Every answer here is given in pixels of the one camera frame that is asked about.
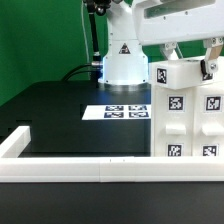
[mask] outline black cable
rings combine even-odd
[[[79,65],[76,68],[73,68],[71,71],[69,71],[62,79],[61,81],[68,81],[68,79],[71,77],[70,75],[75,73],[76,71],[85,68],[85,67],[90,67],[92,66],[91,64],[84,64],[84,65]]]
[[[91,25],[91,33],[92,33],[92,41],[93,41],[93,51],[94,53],[99,53],[99,46],[98,46],[98,38],[97,38],[97,31],[96,31],[96,21],[94,14],[89,14],[89,21]]]
[[[67,82],[72,76],[77,75],[77,74],[81,74],[81,73],[89,73],[89,72],[95,72],[95,70],[86,70],[86,71],[80,71],[80,72],[74,72],[71,73],[69,76],[66,77],[66,79],[64,79],[64,82]]]

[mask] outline white border frame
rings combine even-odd
[[[0,145],[0,182],[224,181],[222,157],[17,158],[30,141],[20,126]]]

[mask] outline white block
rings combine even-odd
[[[193,155],[224,156],[224,82],[197,87],[194,110]]]
[[[186,135],[186,127],[182,124],[170,124],[166,125],[167,135]]]
[[[152,86],[152,156],[191,156],[194,89]]]
[[[224,127],[220,124],[204,124],[202,132],[206,136],[220,136],[224,135]]]
[[[218,58],[219,70],[211,75],[202,74],[202,59],[204,57],[151,63],[152,84],[177,90],[224,81],[224,57]]]

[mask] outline black table surface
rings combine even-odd
[[[89,81],[32,85],[0,108],[0,136],[30,125],[21,157],[144,156],[150,154],[150,120],[82,120],[87,105],[150,104],[150,91],[102,91]]]
[[[30,125],[21,157],[149,156],[150,120],[82,121],[86,105],[148,104],[150,91],[104,92],[90,82],[42,82],[0,108],[4,140]],[[219,224],[222,182],[1,183],[0,223]]]

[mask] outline green backdrop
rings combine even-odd
[[[85,23],[91,52],[86,10]],[[105,17],[97,17],[97,25],[105,54]],[[204,53],[201,42],[181,44],[181,50],[186,57]],[[153,61],[161,59],[156,46],[144,51]],[[0,0],[0,105],[32,83],[60,80],[84,63],[81,0]]]

